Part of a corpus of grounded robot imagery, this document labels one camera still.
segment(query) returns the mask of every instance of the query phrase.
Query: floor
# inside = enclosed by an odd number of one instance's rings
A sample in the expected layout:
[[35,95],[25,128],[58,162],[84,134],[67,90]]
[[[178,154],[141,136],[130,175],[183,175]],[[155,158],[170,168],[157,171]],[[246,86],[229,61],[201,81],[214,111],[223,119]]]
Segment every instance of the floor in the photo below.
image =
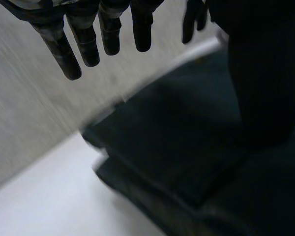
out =
[[0,236],[164,236],[97,178],[104,156],[79,133],[0,189]]
[[[82,64],[66,25],[83,73],[73,82],[63,76],[31,26],[0,5],[0,185],[190,47],[180,41],[184,4],[168,0],[157,9],[152,48],[143,54],[135,49],[129,9],[121,17],[121,50],[113,57],[104,53],[96,19],[101,63],[95,68]],[[215,30],[209,25],[193,42]]]

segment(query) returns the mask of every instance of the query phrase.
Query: gloved hand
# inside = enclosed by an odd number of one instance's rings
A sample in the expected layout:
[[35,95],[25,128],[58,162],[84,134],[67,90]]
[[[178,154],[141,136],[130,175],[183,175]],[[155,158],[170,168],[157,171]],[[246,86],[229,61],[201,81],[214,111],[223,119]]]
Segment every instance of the gloved hand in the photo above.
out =
[[131,5],[133,33],[139,52],[146,52],[151,47],[151,26],[153,12],[164,0],[101,0],[99,5],[99,22],[106,54],[119,52],[119,17]]
[[0,3],[17,18],[34,27],[66,77],[76,80],[82,73],[63,31],[63,17],[66,14],[85,65],[96,66],[99,63],[99,55],[92,24],[99,1],[0,0]]
[[145,52],[151,45],[153,12],[164,0],[0,0],[12,14],[29,22],[41,35],[66,77],[81,77],[80,66],[63,31],[64,15],[86,66],[99,63],[93,22],[98,13],[106,54],[119,52],[119,17],[131,4],[136,47]]
[[201,31],[207,24],[207,6],[202,0],[188,0],[182,24],[182,42],[189,43],[197,22],[197,31]]

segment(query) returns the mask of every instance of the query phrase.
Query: glove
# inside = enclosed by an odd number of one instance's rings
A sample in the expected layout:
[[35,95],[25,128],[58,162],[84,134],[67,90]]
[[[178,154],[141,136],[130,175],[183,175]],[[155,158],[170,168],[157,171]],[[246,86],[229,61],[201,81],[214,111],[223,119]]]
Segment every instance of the glove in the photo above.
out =
[[207,24],[207,6],[202,0],[188,0],[182,24],[182,43],[189,43],[197,22],[197,31],[201,31]]
[[146,52],[151,47],[151,26],[153,12],[164,0],[102,0],[99,5],[99,22],[106,54],[115,55],[119,52],[119,17],[131,5],[133,33],[136,48]]
[[[41,35],[65,76],[81,77],[80,66],[63,31],[66,15],[86,66],[99,64],[93,22],[99,16],[104,50],[108,55],[119,52],[119,17],[131,0],[0,0],[18,19],[29,22]],[[132,0],[133,31],[136,47],[145,52],[151,45],[153,12],[164,0]]]
[[65,76],[70,80],[81,77],[80,66],[63,32],[66,14],[74,38],[86,66],[96,66],[99,55],[93,21],[99,0],[0,0],[13,15],[29,22],[41,35]]

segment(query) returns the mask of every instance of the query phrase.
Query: finger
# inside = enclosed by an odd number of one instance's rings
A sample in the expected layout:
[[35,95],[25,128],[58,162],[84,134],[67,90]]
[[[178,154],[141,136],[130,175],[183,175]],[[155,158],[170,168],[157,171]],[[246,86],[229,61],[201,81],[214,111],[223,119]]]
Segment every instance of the finger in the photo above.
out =
[[136,48],[139,52],[146,52],[151,47],[151,27],[153,24],[152,13],[144,14],[138,9],[138,1],[131,2],[133,22],[133,35]]
[[68,23],[77,42],[84,64],[93,67],[99,64],[99,53],[96,45],[96,34],[93,26],[82,29],[75,25],[72,18],[68,18]]
[[120,50],[119,17],[128,8],[130,0],[103,0],[99,5],[98,18],[104,50],[107,55],[116,55]]
[[68,23],[84,64],[88,67],[96,66],[100,61],[93,28],[98,5],[99,1],[83,1],[66,6]]
[[131,13],[133,22],[133,35],[136,48],[139,52],[146,52],[151,47],[151,27],[153,12],[163,0],[132,0]]
[[207,25],[207,9],[205,8],[200,14],[197,16],[197,31],[203,30]]
[[182,43],[189,43],[192,39],[195,20],[199,13],[202,13],[204,3],[201,0],[189,0],[182,24]]
[[185,16],[182,23],[182,43],[189,43],[193,36],[195,27],[195,16],[192,14],[191,9],[186,9]]
[[63,19],[50,24],[32,24],[32,26],[41,35],[65,76],[70,80],[79,79],[82,75],[81,69],[63,32]]

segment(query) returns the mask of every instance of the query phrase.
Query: gray wall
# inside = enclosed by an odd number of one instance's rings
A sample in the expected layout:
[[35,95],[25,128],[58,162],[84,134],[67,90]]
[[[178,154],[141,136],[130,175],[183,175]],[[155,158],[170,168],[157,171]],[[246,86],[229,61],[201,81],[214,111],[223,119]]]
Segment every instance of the gray wall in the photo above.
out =
[[[129,9],[122,15],[121,51],[100,64],[83,65],[73,35],[65,31],[82,68],[82,78],[66,79],[40,36],[0,5],[0,185],[76,130],[114,97],[129,91],[186,50],[181,42],[183,0],[166,0],[154,14],[152,48],[135,49]],[[213,35],[214,26],[194,41]]]

